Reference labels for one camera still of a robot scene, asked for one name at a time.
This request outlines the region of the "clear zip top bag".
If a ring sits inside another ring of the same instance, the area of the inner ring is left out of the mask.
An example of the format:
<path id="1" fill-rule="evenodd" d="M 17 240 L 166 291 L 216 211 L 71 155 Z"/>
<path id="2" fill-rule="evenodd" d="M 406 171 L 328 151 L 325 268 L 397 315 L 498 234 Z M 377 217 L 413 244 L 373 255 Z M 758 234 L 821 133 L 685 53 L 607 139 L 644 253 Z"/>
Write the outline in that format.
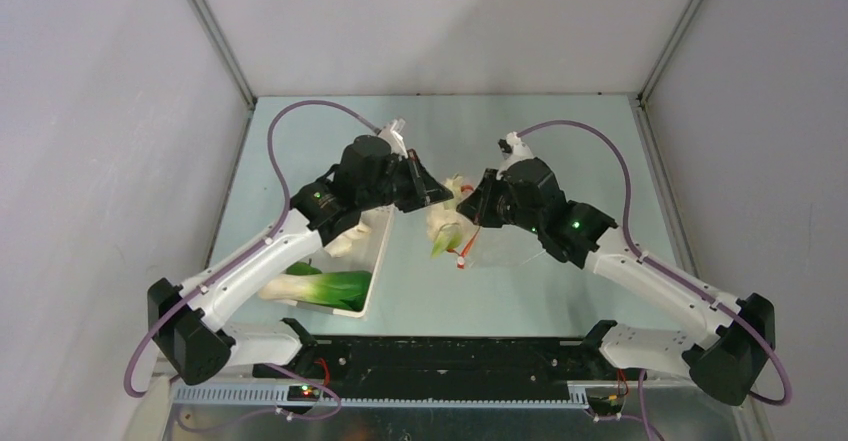
<path id="1" fill-rule="evenodd" d="M 517 267 L 545 254 L 533 233 L 527 233 L 515 226 L 502 228 L 481 228 L 469 244 L 469 250 L 464 257 L 453 253 L 449 256 L 457 269 L 490 267 Z"/>

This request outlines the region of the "white cauliflower with green leaves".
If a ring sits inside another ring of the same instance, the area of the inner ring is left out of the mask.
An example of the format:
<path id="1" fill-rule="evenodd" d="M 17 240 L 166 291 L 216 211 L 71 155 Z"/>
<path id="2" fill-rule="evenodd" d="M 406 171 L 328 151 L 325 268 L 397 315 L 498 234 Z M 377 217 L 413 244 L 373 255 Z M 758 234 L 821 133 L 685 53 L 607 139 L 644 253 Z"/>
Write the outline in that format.
<path id="1" fill-rule="evenodd" d="M 431 205 L 426 217 L 427 237 L 431 242 L 430 257 L 444 253 L 464 257 L 477 227 L 458 211 L 458 206 L 474 188 L 461 174 L 447 178 L 444 186 L 451 191 L 452 198 Z"/>

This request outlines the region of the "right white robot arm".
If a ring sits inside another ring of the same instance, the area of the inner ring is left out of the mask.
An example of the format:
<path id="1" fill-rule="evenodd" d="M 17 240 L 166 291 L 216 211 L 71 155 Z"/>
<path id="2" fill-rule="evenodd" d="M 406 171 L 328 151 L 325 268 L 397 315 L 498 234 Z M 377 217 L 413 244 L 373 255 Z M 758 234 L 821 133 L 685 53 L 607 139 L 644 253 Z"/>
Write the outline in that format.
<path id="1" fill-rule="evenodd" d="M 510 225 L 535 234 L 554 259 L 616 283 L 679 324 L 678 330 L 652 330 L 598 322 L 581 353 L 591 377 L 644 368 L 689 379 L 726 405 L 739 406 L 752 395 L 776 346 L 774 306 L 767 298 L 757 293 L 739 298 L 648 253 L 637 254 L 612 217 L 567 199 L 538 158 L 503 173 L 487 170 L 458 211 L 482 228 Z"/>

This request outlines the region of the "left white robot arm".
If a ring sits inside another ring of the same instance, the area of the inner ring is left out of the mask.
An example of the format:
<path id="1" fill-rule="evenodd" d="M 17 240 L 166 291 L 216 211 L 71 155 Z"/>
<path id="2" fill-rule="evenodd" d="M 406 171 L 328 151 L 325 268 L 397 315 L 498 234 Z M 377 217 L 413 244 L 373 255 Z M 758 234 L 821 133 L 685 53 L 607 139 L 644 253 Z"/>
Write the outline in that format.
<path id="1" fill-rule="evenodd" d="M 363 213 L 385 206 L 410 213 L 452 197 L 414 150 L 395 151 L 383 138 L 359 136 L 339 162 L 291 198 L 282 218 L 239 251 L 179 285 L 154 282 L 147 290 L 151 339 L 189 386 L 238 365 L 274 364 L 304 377 L 315 367 L 316 351 L 298 323 L 253 331 L 231 324 L 232 315 L 292 264 L 354 228 Z"/>

